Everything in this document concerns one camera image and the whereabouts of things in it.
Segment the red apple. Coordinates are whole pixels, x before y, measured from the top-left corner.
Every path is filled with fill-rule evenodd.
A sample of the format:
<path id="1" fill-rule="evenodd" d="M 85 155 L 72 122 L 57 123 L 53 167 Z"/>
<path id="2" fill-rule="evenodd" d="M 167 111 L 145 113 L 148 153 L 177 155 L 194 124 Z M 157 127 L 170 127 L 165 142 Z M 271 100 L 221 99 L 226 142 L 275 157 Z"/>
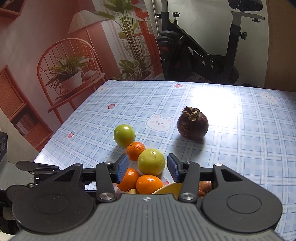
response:
<path id="1" fill-rule="evenodd" d="M 210 181 L 199 182 L 198 198 L 204 197 L 210 191 L 212 191 L 212 184 Z"/>

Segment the yellow plate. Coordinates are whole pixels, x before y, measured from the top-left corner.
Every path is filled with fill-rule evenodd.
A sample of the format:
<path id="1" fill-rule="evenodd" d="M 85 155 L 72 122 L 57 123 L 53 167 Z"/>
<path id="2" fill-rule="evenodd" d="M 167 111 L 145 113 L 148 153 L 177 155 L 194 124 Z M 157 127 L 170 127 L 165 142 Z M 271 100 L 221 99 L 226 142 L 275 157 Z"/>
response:
<path id="1" fill-rule="evenodd" d="M 152 194 L 157 194 L 157 195 L 172 194 L 174 196 L 174 198 L 177 200 L 182 186 L 183 186 L 183 183 L 170 183 L 170 184 L 156 190 Z"/>

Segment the orange mandarin front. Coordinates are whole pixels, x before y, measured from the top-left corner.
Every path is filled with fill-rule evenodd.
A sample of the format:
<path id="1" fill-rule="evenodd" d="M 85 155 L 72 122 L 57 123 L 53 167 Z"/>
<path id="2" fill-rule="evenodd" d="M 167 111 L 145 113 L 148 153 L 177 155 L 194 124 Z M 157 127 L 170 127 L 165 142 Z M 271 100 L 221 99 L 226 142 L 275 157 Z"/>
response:
<path id="1" fill-rule="evenodd" d="M 138 173 L 138 171 L 133 168 L 128 168 L 123 180 L 119 184 L 117 184 L 117 187 L 119 188 L 119 190 L 124 192 L 135 189 L 138 178 L 140 178 L 140 174 Z"/>

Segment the small brown fruit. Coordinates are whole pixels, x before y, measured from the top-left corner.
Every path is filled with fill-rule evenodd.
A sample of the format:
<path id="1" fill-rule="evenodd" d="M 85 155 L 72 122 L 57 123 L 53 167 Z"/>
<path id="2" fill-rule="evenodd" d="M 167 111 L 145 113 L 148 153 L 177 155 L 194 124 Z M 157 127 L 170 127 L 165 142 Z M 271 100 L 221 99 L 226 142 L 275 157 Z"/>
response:
<path id="1" fill-rule="evenodd" d="M 126 192 L 126 194 L 138 194 L 136 189 L 130 189 Z"/>

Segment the small orange mandarin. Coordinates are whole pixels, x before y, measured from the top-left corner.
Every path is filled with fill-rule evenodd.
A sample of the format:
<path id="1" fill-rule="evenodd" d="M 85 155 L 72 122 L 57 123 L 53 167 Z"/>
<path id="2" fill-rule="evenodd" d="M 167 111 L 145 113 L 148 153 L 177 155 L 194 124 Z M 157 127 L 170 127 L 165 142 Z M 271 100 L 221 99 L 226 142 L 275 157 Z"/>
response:
<path id="1" fill-rule="evenodd" d="M 145 146 L 141 142 L 133 142 L 126 148 L 126 154 L 131 161 L 137 161 L 139 155 L 145 150 Z"/>

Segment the green apple near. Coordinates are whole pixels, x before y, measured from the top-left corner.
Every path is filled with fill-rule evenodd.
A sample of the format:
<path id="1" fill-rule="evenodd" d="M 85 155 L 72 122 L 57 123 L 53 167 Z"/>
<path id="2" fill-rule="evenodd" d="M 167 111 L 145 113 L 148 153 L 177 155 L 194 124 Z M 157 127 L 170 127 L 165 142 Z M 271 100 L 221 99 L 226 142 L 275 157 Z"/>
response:
<path id="1" fill-rule="evenodd" d="M 157 149 L 146 149 L 139 156 L 137 165 L 141 173 L 158 176 L 163 172 L 166 160 L 164 155 Z"/>

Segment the green apple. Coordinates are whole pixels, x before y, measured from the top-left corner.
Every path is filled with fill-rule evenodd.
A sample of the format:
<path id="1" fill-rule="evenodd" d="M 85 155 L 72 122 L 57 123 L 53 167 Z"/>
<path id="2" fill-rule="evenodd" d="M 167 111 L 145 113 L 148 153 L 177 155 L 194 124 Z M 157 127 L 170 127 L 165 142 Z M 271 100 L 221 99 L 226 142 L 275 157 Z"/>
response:
<path id="1" fill-rule="evenodd" d="M 122 124 L 115 128 L 113 138 L 118 146 L 127 148 L 135 141 L 135 132 L 131 126 Z"/>
<path id="2" fill-rule="evenodd" d="M 157 149 L 146 149 L 139 156 L 137 165 L 141 173 L 158 176 L 163 172 L 166 160 L 164 155 Z"/>

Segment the orange mandarin right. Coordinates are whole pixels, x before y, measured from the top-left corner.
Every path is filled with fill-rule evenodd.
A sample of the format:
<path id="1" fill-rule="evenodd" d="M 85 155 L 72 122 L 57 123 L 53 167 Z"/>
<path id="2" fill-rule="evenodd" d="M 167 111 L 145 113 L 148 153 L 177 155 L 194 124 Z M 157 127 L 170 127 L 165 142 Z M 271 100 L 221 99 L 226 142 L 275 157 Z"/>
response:
<path id="1" fill-rule="evenodd" d="M 142 175 L 136 183 L 136 189 L 139 194 L 152 194 L 162 187 L 161 179 L 153 175 Z"/>

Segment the green apple far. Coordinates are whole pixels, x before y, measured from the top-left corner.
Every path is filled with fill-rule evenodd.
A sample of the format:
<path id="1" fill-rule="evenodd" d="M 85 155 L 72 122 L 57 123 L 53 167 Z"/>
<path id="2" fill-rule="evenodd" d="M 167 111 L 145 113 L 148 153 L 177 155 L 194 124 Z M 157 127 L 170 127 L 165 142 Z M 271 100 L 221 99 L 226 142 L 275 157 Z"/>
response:
<path id="1" fill-rule="evenodd" d="M 118 146 L 127 148 L 135 141 L 135 132 L 131 126 L 122 124 L 115 128 L 113 138 Z"/>

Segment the dark purple mangosteen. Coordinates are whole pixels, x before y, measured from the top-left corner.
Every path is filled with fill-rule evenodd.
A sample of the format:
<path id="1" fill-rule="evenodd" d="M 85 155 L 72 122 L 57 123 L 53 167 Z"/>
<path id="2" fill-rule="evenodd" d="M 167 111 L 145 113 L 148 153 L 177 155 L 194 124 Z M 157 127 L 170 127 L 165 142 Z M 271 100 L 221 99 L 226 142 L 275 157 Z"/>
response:
<path id="1" fill-rule="evenodd" d="M 198 109 L 186 106 L 177 121 L 179 134 L 191 141 L 202 139 L 208 132 L 207 117 Z"/>

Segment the wooden wardrobe panel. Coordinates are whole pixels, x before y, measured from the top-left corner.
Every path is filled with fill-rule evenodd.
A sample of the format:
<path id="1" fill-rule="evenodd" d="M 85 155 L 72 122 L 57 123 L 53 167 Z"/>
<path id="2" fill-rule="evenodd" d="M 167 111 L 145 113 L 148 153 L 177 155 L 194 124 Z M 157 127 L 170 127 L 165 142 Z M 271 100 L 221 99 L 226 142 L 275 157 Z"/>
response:
<path id="1" fill-rule="evenodd" d="M 268 60 L 264 87 L 295 92 L 295 6 L 267 1 Z"/>

